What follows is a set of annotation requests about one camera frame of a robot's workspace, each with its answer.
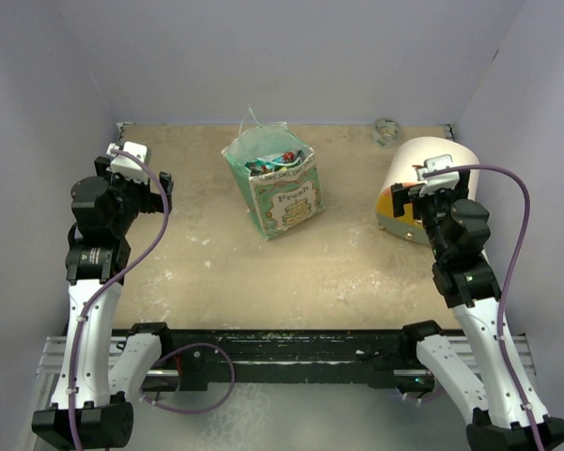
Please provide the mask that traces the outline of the teal Fox's candy bag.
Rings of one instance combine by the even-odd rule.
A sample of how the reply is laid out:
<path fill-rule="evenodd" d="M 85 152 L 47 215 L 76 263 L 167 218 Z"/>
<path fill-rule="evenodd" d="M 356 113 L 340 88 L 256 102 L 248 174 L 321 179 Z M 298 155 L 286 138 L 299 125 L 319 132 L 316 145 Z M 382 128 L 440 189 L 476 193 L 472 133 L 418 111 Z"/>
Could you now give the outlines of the teal Fox's candy bag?
<path fill-rule="evenodd" d="M 244 167 L 251 177 L 293 168 L 303 162 L 305 154 L 302 150 L 291 150 L 263 157 L 247 162 Z"/>

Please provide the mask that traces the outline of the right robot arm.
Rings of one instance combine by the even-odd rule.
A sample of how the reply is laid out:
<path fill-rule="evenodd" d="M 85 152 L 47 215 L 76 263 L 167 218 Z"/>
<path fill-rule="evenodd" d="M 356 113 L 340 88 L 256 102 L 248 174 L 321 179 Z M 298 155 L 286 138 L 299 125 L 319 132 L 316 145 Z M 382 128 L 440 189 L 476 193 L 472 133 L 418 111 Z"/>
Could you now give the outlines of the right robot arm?
<path fill-rule="evenodd" d="M 430 370 L 459 409 L 473 450 L 555 450 L 564 420 L 542 403 L 509 331 L 502 291 L 483 250 L 489 213 L 468 197 L 469 174 L 390 188 L 394 216 L 410 206 L 434 256 L 433 282 L 470 346 L 471 369 L 431 321 L 406 326 L 399 357 Z"/>

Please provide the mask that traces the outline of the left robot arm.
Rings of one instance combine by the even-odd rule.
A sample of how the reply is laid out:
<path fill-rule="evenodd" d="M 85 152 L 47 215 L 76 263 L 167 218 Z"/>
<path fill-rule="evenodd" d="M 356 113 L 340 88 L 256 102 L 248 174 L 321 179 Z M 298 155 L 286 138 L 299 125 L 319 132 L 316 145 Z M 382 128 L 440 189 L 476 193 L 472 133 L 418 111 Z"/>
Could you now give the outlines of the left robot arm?
<path fill-rule="evenodd" d="M 136 325 L 109 361 L 114 315 L 125 277 L 144 258 L 130 258 L 126 234 L 141 213 L 169 215 L 173 180 L 154 174 L 137 151 L 113 150 L 96 174 L 70 190 L 75 222 L 68 236 L 69 321 L 58 382 L 32 431 L 57 450 L 110 450 L 129 442 L 133 400 L 150 367 L 174 359 L 165 323 Z"/>

